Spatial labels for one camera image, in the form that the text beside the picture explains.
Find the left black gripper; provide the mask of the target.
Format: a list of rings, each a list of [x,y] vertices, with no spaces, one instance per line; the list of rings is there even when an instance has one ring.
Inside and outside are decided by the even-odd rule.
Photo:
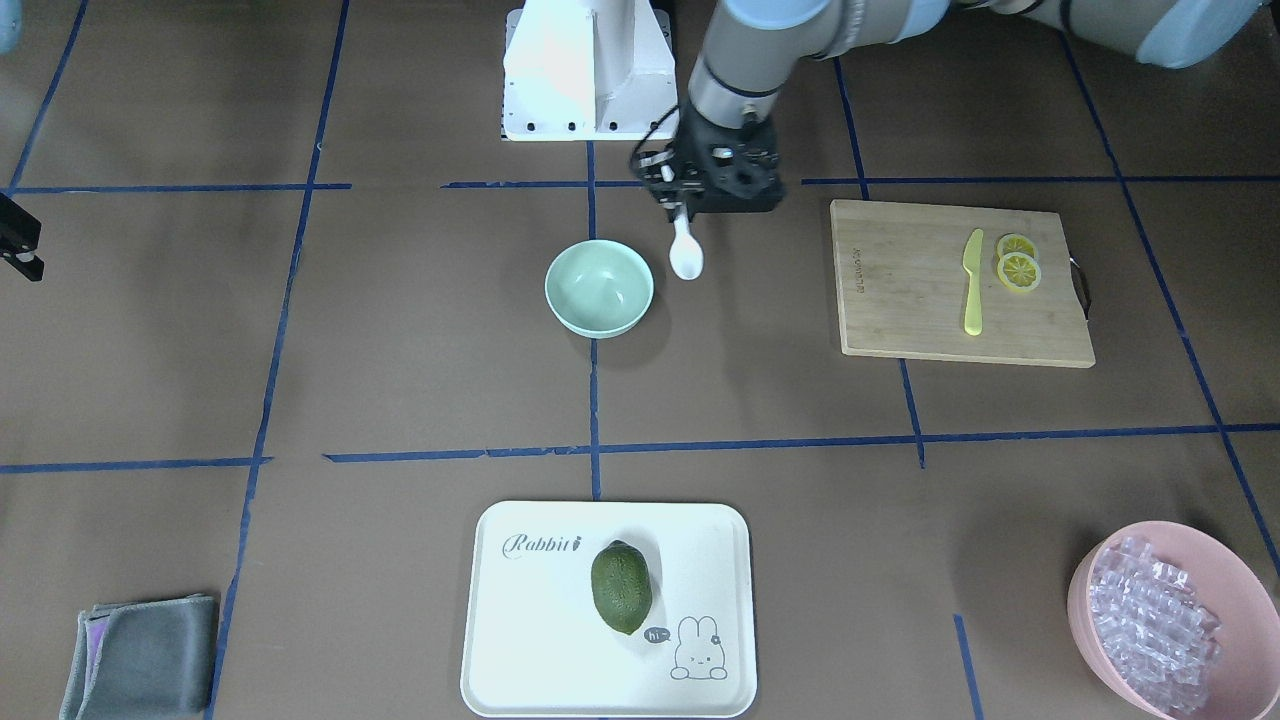
[[[672,142],[666,150],[640,152],[641,186],[669,222],[772,211],[785,199],[774,122],[751,104],[737,120],[732,128],[718,126],[682,101]]]

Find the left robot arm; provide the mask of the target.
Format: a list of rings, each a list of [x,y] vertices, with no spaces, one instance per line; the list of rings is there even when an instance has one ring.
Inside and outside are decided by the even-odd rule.
[[[933,29],[947,1],[719,1],[680,104],[673,138],[632,150],[630,170],[673,224],[773,210],[785,196],[772,111],[795,65]],[[1257,13],[1257,1],[987,1],[1142,64],[1193,67]]]

